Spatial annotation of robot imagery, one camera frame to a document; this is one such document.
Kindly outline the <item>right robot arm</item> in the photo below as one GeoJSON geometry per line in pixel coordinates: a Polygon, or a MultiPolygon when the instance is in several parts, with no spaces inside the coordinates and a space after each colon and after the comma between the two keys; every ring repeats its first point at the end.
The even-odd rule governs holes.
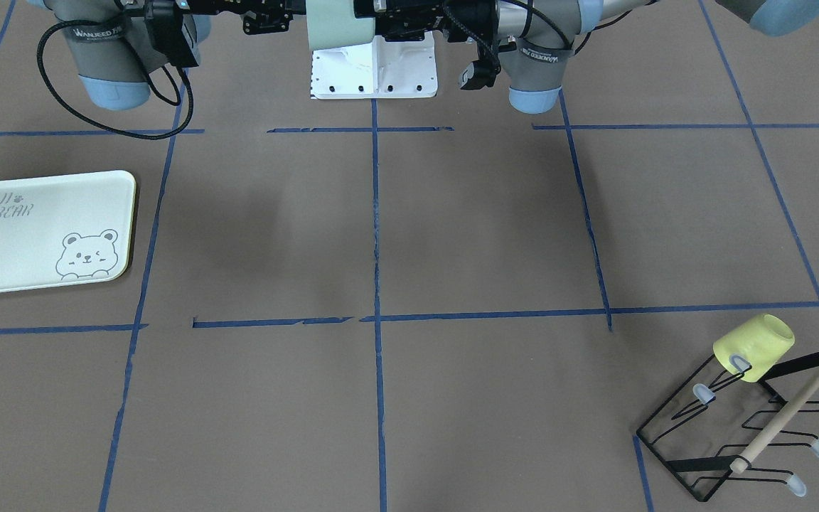
{"type": "Polygon", "coordinates": [[[289,29],[304,1],[33,1],[51,11],[78,77],[91,101],[106,110],[130,110],[149,100],[150,74],[172,65],[200,65],[198,44],[208,38],[209,16],[238,14],[246,33],[289,29]]]}

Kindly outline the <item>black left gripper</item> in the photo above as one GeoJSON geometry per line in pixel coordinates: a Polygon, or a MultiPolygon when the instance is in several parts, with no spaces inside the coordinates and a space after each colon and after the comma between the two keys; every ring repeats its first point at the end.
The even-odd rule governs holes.
{"type": "Polygon", "coordinates": [[[375,33],[389,42],[422,40],[439,31],[461,43],[478,36],[491,39],[498,27],[497,1],[354,1],[359,19],[372,19],[375,33]]]}

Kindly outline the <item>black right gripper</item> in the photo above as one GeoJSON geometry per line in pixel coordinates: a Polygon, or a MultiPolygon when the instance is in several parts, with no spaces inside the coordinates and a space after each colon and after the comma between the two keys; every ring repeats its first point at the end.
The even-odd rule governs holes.
{"type": "Polygon", "coordinates": [[[283,33],[295,16],[305,16],[306,1],[189,1],[193,14],[237,14],[246,35],[283,33]]]}

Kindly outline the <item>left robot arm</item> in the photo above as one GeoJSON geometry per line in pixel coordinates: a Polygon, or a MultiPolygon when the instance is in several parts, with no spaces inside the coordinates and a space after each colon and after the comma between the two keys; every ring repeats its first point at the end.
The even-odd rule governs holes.
{"type": "Polygon", "coordinates": [[[477,58],[461,73],[462,90],[510,79],[509,102],[526,114],[555,106],[569,61],[595,33],[617,25],[650,1],[350,1],[354,19],[370,19],[389,42],[440,32],[451,43],[475,43],[477,58]]]}

